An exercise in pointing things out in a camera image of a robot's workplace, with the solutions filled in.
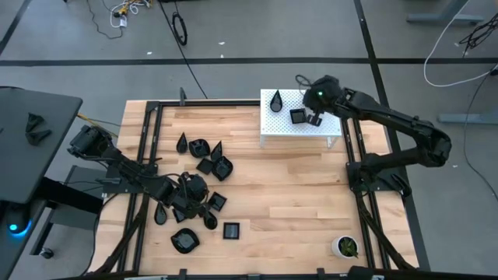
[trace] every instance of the green plant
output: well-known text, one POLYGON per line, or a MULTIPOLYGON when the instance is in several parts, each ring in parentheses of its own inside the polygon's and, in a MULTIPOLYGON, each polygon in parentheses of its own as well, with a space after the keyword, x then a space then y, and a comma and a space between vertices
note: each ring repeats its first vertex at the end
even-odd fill
POLYGON ((342 238, 341 242, 339 243, 339 249, 341 251, 341 254, 347 257, 358 258, 358 250, 356 249, 356 244, 349 237, 342 238))

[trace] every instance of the black cone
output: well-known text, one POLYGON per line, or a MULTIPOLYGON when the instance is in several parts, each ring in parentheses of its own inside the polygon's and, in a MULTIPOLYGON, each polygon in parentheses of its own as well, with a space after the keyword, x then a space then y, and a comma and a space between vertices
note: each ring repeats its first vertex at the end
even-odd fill
POLYGON ((278 90, 270 102, 270 109, 272 109, 275 113, 278 113, 282 109, 282 97, 280 96, 280 92, 278 90))
POLYGON ((184 153, 187 152, 188 144, 187 138, 185 137, 185 132, 181 134, 180 139, 178 139, 177 143, 177 152, 184 153))

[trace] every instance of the wooden tabletop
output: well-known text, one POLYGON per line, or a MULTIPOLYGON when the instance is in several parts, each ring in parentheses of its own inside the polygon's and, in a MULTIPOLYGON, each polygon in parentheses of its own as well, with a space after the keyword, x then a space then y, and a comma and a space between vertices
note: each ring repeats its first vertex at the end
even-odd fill
MULTIPOLYGON (((146 101, 128 101, 117 147, 136 159, 146 101)), ((209 230, 201 219, 177 224, 170 209, 165 225, 153 220, 156 202, 149 204, 143 243, 141 275, 177 275, 186 268, 193 275, 221 274, 313 274, 317 268, 327 273, 343 273, 352 265, 366 266, 363 239, 355 198, 345 172, 347 154, 344 140, 327 149, 324 138, 267 137, 259 147, 259 107, 165 107, 161 121, 157 157, 159 174, 198 173, 199 159, 179 155, 176 143, 182 132, 188 141, 203 138, 213 148, 223 143, 223 154, 234 165, 223 182, 212 174, 205 178, 211 193, 228 198, 221 212, 214 211, 218 227, 209 230), (224 240, 223 223, 239 222, 240 239, 224 240), (179 229, 192 229, 201 245, 189 254, 178 253, 170 237, 179 229), (359 242, 359 258, 344 260, 331 252, 333 239, 349 235, 359 242)), ((151 116, 151 128, 155 113, 151 116)), ((368 152, 389 152, 384 128, 362 122, 368 152)), ((149 129, 145 155, 149 154, 149 129)), ((353 147, 359 160, 357 145, 353 147)), ((120 194, 103 210, 96 235, 96 251, 90 271, 105 261, 122 236, 128 194, 120 194)), ((137 207, 142 199, 137 199, 137 207)), ((399 195, 377 192, 384 232, 410 264, 417 259, 399 195)), ((372 236, 376 264, 381 267, 377 241, 372 236)), ((135 238, 128 249, 127 268, 132 267, 135 238)))

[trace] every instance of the blue light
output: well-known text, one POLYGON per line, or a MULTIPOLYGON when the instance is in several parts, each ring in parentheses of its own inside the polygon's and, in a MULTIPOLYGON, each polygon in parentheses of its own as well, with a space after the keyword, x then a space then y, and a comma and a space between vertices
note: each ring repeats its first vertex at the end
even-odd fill
POLYGON ((12 234, 12 236, 17 237, 17 238, 23 238, 26 235, 26 233, 28 233, 28 231, 30 230, 30 227, 31 227, 31 221, 28 222, 28 226, 22 232, 20 232, 20 233, 11 233, 11 234, 12 234))

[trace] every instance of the black square block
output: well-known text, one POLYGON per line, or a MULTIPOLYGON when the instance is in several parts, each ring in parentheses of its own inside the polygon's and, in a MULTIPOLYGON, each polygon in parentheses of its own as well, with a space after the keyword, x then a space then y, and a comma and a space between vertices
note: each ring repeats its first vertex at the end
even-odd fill
POLYGON ((223 223, 223 239, 238 240, 240 237, 240 223, 224 222, 223 223))
POLYGON ((197 170, 209 175, 212 170, 212 161, 209 159, 202 159, 201 162, 195 167, 197 170))
POLYGON ((223 208, 223 206, 225 205, 225 202, 226 202, 225 197, 223 197, 221 194, 218 194, 217 192, 214 192, 211 198, 209 199, 208 204, 211 205, 211 208, 220 212, 221 208, 223 208))
POLYGON ((290 111, 290 119, 293 124, 302 124, 306 122, 306 110, 294 109, 290 111))

